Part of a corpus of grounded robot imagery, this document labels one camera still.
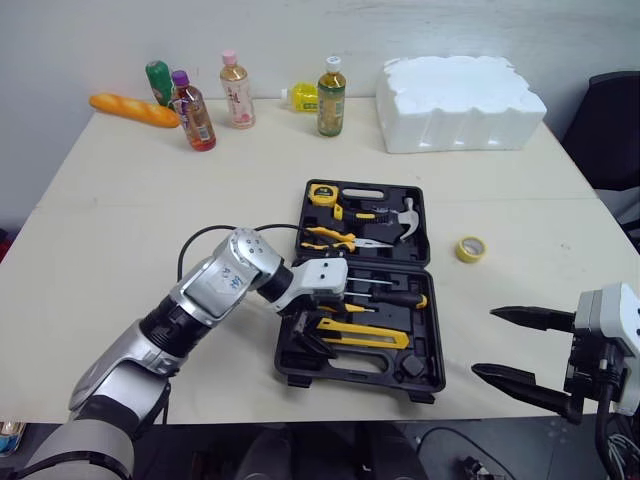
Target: styrofoam box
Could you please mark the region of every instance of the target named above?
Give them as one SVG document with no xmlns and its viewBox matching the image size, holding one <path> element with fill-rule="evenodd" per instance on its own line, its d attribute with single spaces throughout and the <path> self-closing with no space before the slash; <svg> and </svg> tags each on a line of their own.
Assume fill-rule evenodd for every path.
<svg viewBox="0 0 640 480">
<path fill-rule="evenodd" d="M 376 105 L 389 153 L 519 149 L 547 112 L 502 57 L 390 60 Z"/>
</svg>

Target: hammer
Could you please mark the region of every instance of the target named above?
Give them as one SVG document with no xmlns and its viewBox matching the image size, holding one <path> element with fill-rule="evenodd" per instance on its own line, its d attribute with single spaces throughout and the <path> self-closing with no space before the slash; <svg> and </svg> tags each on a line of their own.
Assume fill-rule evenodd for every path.
<svg viewBox="0 0 640 480">
<path fill-rule="evenodd" d="M 404 204 L 407 209 L 404 212 L 397 210 L 378 209 L 376 213 L 350 212 L 344 210 L 337 203 L 333 208 L 333 217 L 336 220 L 344 220 L 352 225 L 363 225 L 366 223 L 398 223 L 406 225 L 407 230 L 400 236 L 400 241 L 404 242 L 417 230 L 420 223 L 418 212 L 413 209 L 413 198 L 404 197 Z"/>
</svg>

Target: black toolbox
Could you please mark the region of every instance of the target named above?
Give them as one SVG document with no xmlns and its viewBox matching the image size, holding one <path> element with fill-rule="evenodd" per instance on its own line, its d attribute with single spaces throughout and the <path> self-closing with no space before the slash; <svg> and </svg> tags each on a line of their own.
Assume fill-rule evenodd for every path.
<svg viewBox="0 0 640 480">
<path fill-rule="evenodd" d="M 328 185 L 324 191 L 318 186 Z M 310 189 L 328 197 L 326 205 L 313 205 Z M 337 199 L 331 199 L 335 187 Z M 407 230 L 386 215 L 407 210 L 407 200 L 417 212 L 418 225 L 415 232 L 403 241 L 400 236 Z M 344 214 L 336 213 L 336 208 Z M 354 212 L 377 212 L 376 220 L 361 220 L 358 217 L 372 215 Z M 335 180 L 310 180 L 307 182 L 300 215 L 300 227 L 322 226 L 343 234 L 354 233 L 358 238 L 367 238 L 393 244 L 393 248 L 356 248 L 354 252 L 344 249 L 314 250 L 302 246 L 303 242 L 321 244 L 314 236 L 299 232 L 296 238 L 296 264 L 310 258 L 344 256 L 349 266 L 349 277 L 392 282 L 393 285 L 378 285 L 359 281 L 347 281 L 346 290 L 354 293 L 371 293 L 373 289 L 386 292 L 422 293 L 427 297 L 424 308 L 408 308 L 388 303 L 371 302 L 367 297 L 345 296 L 345 302 L 375 309 L 375 312 L 330 313 L 326 311 L 296 311 L 283 318 L 275 366 L 287 376 L 289 385 L 309 387 L 314 378 L 343 380 L 348 382 L 380 385 L 405 390 L 414 402 L 433 403 L 433 393 L 445 386 L 442 347 L 438 328 L 433 279 L 424 270 L 429 263 L 429 241 L 425 222 L 422 191 L 418 187 L 379 185 L 343 182 Z M 329 317 L 339 322 L 381 327 L 405 332 L 409 338 L 406 348 L 378 348 L 369 346 L 340 345 L 331 343 L 330 348 L 337 357 L 310 351 L 296 337 L 301 316 Z M 342 359 L 360 359 L 374 368 L 340 368 Z"/>
</svg>

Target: tape measure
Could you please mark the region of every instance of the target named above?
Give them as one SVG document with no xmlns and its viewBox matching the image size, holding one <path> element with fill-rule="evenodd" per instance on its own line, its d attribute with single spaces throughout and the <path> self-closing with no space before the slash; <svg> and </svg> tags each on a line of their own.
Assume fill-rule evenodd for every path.
<svg viewBox="0 0 640 480">
<path fill-rule="evenodd" d="M 333 207 L 338 202 L 338 192 L 334 185 L 312 183 L 307 196 L 315 207 Z"/>
<path fill-rule="evenodd" d="M 476 263 L 486 251 L 487 246 L 478 237 L 464 237 L 456 245 L 456 256 L 465 263 Z"/>
</svg>

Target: toolbox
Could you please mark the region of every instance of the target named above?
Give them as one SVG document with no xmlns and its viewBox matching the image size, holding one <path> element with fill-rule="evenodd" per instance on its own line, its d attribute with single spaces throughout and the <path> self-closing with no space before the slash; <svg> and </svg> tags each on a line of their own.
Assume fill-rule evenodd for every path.
<svg viewBox="0 0 640 480">
<path fill-rule="evenodd" d="M 420 188 L 310 180 L 299 226 L 295 264 L 346 258 L 345 304 L 285 315 L 277 370 L 291 386 L 334 379 L 405 390 L 414 402 L 433 403 L 445 376 L 433 279 L 425 271 L 430 251 Z M 344 238 L 321 241 L 308 228 Z M 366 368 L 347 363 L 354 360 Z"/>
</svg>

